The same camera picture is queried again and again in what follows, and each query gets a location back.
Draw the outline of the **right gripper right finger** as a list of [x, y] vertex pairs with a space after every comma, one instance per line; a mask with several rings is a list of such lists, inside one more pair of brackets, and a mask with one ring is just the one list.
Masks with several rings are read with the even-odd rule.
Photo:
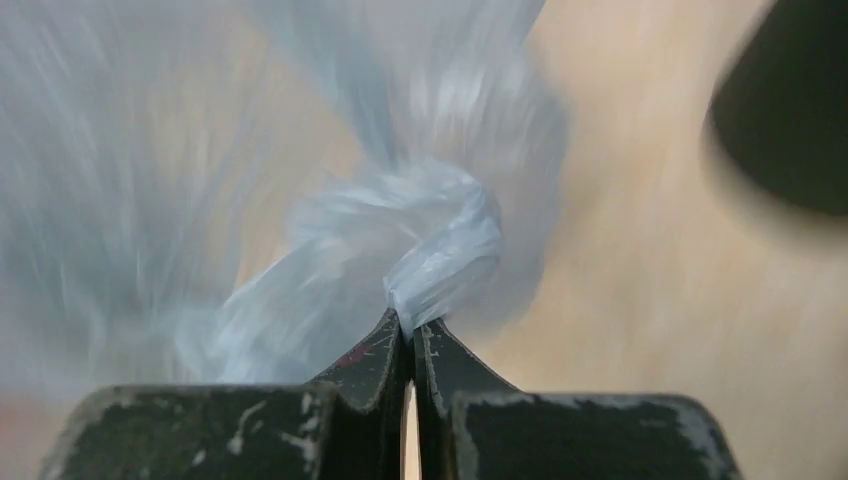
[[723, 431], [674, 394], [529, 393], [441, 320], [412, 337], [425, 479], [720, 479], [742, 474]]

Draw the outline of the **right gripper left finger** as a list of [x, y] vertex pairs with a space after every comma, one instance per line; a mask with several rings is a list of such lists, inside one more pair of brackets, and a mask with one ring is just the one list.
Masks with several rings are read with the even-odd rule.
[[43, 479], [399, 479], [405, 343], [397, 315], [301, 385], [100, 389], [69, 416]]

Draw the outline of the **light blue plastic trash bag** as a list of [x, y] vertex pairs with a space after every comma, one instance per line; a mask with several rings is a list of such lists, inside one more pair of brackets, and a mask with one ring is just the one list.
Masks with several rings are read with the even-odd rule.
[[539, 1], [5, 1], [1, 389], [300, 383], [493, 329], [558, 216]]

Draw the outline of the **black plastic trash bin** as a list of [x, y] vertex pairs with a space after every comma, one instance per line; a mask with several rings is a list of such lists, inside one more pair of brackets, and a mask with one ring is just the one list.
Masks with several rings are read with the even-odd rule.
[[710, 106], [719, 145], [779, 201], [847, 214], [847, 3], [777, 1]]

